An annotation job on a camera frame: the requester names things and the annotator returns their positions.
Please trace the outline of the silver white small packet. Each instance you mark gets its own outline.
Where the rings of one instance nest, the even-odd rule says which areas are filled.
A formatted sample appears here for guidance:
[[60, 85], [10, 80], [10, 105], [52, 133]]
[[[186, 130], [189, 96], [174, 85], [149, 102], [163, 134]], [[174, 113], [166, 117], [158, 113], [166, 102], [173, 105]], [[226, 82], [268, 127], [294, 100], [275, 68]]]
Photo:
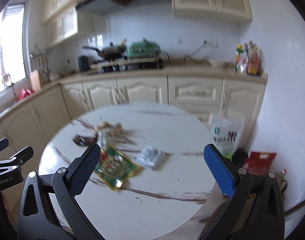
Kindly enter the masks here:
[[135, 163], [148, 168], [155, 168], [163, 159], [165, 153], [152, 146], [147, 146], [142, 149], [135, 157]]

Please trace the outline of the cream upper cabinets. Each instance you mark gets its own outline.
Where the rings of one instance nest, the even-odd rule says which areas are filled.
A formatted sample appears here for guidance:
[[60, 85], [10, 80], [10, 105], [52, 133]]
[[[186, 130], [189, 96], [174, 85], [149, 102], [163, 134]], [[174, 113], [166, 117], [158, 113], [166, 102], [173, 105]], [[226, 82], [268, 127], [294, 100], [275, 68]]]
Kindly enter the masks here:
[[81, 33], [90, 33], [89, 14], [104, 16], [141, 5], [167, 3], [177, 17], [213, 17], [236, 23], [252, 20], [249, 0], [45, 0], [42, 22], [50, 47]]

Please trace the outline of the black electric kettle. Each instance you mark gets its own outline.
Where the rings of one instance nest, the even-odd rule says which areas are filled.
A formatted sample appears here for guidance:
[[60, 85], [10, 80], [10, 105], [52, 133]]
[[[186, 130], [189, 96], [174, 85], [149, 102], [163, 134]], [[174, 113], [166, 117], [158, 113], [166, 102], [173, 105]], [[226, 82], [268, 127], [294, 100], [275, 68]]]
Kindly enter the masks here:
[[78, 57], [78, 66], [79, 66], [79, 71], [81, 73], [82, 72], [87, 72], [90, 69], [88, 56], [80, 55]]

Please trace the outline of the black wok with lid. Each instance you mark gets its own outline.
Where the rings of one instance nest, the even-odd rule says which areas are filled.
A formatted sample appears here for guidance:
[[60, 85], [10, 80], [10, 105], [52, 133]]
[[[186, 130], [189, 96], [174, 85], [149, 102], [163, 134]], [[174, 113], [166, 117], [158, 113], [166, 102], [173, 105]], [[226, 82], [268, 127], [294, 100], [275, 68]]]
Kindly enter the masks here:
[[103, 49], [98, 49], [96, 47], [90, 47], [90, 46], [82, 46], [82, 48], [88, 50], [94, 50], [99, 57], [109, 61], [109, 60], [120, 59], [123, 57], [123, 54], [127, 50], [126, 42], [127, 42], [127, 38], [124, 38], [122, 42], [116, 46], [112, 42], [110, 42], [110, 45]]

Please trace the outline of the black gas stove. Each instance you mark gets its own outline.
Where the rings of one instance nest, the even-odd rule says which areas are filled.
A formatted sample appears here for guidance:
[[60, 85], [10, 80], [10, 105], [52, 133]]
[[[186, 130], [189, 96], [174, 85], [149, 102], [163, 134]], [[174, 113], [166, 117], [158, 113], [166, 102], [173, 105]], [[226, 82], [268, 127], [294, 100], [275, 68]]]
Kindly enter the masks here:
[[119, 73], [133, 70], [163, 69], [163, 60], [158, 57], [135, 58], [135, 59], [116, 59], [111, 61], [101, 61], [90, 66], [86, 76], [102, 75], [108, 73]]

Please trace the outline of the hanging utensil rack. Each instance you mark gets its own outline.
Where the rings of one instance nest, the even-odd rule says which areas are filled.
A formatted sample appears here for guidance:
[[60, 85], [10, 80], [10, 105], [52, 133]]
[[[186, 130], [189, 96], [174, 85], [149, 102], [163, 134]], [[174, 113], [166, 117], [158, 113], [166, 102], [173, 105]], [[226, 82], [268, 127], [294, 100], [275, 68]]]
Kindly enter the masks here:
[[34, 49], [29, 55], [30, 72], [37, 70], [39, 76], [44, 80], [50, 80], [50, 55], [53, 53], [52, 48], [41, 50], [38, 45], [34, 44]]

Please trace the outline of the wooden cutting board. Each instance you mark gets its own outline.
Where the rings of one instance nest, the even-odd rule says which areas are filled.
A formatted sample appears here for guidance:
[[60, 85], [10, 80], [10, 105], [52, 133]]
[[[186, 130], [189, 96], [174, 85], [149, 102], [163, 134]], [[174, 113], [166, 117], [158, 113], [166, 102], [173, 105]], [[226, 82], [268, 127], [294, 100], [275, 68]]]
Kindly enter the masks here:
[[35, 92], [38, 90], [41, 90], [41, 82], [40, 82], [40, 75], [39, 75], [38, 69], [36, 69], [30, 73], [29, 79], [31, 82], [31, 87]]

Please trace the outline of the green electric cooker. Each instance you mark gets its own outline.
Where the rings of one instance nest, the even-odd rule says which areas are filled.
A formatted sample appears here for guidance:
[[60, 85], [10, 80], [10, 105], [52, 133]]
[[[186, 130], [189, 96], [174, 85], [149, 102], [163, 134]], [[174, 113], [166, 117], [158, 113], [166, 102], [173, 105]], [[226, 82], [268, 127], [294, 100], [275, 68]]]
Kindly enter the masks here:
[[127, 48], [128, 59], [158, 57], [160, 54], [160, 46], [155, 41], [149, 41], [146, 38], [131, 43]]

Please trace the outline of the red plastic basin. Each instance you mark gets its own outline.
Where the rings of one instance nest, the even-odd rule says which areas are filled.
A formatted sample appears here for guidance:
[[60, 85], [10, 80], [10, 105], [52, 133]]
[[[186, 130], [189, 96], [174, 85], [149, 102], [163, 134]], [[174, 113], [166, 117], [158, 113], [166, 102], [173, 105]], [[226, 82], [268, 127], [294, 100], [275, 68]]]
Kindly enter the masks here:
[[33, 89], [22, 89], [18, 95], [18, 101], [21, 101], [22, 99], [31, 96], [35, 93], [35, 90]]

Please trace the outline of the green juice carton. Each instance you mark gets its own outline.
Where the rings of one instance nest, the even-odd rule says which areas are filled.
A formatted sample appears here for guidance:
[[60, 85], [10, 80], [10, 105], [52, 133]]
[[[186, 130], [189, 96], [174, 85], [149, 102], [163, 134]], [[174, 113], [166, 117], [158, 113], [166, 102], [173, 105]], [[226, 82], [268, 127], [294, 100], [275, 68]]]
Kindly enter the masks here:
[[115, 125], [112, 124], [110, 125], [111, 125], [110, 127], [101, 129], [95, 133], [101, 134], [102, 136], [114, 137], [115, 135], [122, 134], [124, 132], [124, 128], [120, 122]]

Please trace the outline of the condiment bottles cluster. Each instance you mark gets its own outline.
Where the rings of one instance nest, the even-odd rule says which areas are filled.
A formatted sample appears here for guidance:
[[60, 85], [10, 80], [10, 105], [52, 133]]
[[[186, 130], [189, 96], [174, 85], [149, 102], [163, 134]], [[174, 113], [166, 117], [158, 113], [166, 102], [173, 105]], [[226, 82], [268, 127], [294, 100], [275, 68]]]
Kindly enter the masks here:
[[255, 43], [238, 44], [235, 50], [234, 70], [242, 75], [260, 76], [261, 51]]

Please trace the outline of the round white marble table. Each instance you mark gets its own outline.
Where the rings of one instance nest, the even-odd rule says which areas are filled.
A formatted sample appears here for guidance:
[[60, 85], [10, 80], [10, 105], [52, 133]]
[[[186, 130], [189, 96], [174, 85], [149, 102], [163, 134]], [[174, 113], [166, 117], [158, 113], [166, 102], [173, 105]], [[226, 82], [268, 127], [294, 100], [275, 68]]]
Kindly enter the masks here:
[[137, 102], [88, 112], [50, 140], [39, 174], [69, 166], [84, 152], [73, 137], [91, 136], [102, 121], [123, 126], [124, 132], [111, 143], [129, 158], [136, 159], [147, 146], [163, 151], [164, 157], [156, 168], [142, 168], [116, 191], [93, 174], [76, 197], [93, 226], [106, 239], [197, 239], [214, 211], [207, 198], [215, 180], [203, 159], [203, 149], [213, 138], [182, 109]]

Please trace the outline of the dark brown wrapper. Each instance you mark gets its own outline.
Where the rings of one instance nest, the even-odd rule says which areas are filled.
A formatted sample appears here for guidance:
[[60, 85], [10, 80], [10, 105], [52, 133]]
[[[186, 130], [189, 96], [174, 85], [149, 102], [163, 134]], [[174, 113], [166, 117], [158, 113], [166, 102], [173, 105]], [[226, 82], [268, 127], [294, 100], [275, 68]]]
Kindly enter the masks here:
[[86, 137], [76, 134], [72, 141], [78, 146], [90, 146], [97, 143], [97, 137]]

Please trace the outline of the red bag on floor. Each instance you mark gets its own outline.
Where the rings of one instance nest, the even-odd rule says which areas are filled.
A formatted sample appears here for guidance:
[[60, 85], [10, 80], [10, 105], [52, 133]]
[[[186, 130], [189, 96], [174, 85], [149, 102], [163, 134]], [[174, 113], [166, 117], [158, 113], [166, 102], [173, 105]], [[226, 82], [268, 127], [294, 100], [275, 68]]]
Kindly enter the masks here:
[[254, 152], [252, 151], [249, 158], [244, 162], [245, 168], [250, 174], [264, 176], [269, 171], [276, 153], [273, 152]]

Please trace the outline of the cream lower cabinets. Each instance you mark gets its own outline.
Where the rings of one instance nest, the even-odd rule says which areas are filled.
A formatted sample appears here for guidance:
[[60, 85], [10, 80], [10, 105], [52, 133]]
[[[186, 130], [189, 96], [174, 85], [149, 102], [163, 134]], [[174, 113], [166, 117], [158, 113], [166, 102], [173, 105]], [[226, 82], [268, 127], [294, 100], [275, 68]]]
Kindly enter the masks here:
[[239, 147], [245, 147], [263, 102], [267, 76], [243, 76], [228, 71], [185, 73], [179, 70], [137, 74], [79, 76], [61, 80], [15, 103], [0, 114], [0, 139], [8, 138], [13, 153], [29, 140], [37, 155], [69, 121], [107, 106], [149, 102], [176, 106], [210, 126], [217, 114], [244, 119]]

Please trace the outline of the clear plastic bag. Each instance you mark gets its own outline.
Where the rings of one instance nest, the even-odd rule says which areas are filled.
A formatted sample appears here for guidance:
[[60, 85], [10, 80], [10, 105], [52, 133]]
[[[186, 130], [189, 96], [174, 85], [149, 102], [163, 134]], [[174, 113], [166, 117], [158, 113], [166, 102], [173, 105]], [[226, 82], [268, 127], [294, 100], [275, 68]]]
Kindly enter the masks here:
[[232, 160], [242, 137], [244, 123], [244, 118], [225, 118], [221, 115], [212, 118], [210, 133], [216, 148], [225, 158]]

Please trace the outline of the kitchen window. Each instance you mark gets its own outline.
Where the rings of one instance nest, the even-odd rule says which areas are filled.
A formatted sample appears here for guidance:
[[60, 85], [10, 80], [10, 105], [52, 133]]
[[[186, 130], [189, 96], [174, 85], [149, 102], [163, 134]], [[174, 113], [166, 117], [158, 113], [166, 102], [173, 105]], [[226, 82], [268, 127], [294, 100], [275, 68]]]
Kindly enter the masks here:
[[9, 4], [0, 12], [0, 92], [5, 90], [2, 74], [14, 83], [27, 77], [24, 63], [25, 3]]

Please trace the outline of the cream cabinets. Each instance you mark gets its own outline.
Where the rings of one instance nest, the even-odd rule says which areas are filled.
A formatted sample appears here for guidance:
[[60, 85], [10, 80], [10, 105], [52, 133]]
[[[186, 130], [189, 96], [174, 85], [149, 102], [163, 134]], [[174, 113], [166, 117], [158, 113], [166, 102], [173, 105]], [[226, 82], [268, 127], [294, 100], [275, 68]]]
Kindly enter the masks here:
[[8, 138], [13, 153], [29, 140], [37, 155], [69, 121], [107, 106], [149, 102], [176, 106], [210, 126], [217, 114], [244, 119], [239, 147], [245, 147], [263, 102], [267, 76], [243, 76], [228, 71], [185, 73], [179, 70], [137, 74], [79, 76], [61, 80], [15, 103], [0, 114], [0, 139]]
[[104, 16], [141, 5], [167, 3], [177, 17], [213, 17], [236, 23], [252, 20], [249, 0], [45, 0], [42, 22], [50, 47], [81, 33], [90, 33], [89, 14]]

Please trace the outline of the chrome sink faucet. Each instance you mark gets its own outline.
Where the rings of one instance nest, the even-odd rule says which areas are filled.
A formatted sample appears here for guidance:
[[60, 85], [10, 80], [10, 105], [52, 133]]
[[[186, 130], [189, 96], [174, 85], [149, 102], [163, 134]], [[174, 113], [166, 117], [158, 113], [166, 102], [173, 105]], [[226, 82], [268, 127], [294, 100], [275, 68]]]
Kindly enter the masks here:
[[12, 81], [12, 78], [10, 77], [9, 74], [7, 74], [7, 73], [2, 74], [2, 83], [3, 83], [5, 89], [10, 89], [12, 91], [14, 101], [17, 102], [17, 94], [16, 94], [15, 88], [14, 88], [15, 83]]

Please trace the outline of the green white long wrapper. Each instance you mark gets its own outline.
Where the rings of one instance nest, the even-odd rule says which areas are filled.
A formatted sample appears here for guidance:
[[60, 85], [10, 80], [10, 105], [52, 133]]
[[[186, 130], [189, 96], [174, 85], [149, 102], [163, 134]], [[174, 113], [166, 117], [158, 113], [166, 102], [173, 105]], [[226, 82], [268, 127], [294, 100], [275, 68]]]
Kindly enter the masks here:
[[101, 150], [101, 157], [94, 172], [113, 191], [120, 189], [123, 184], [137, 172], [141, 166], [131, 161], [125, 154], [109, 146]]

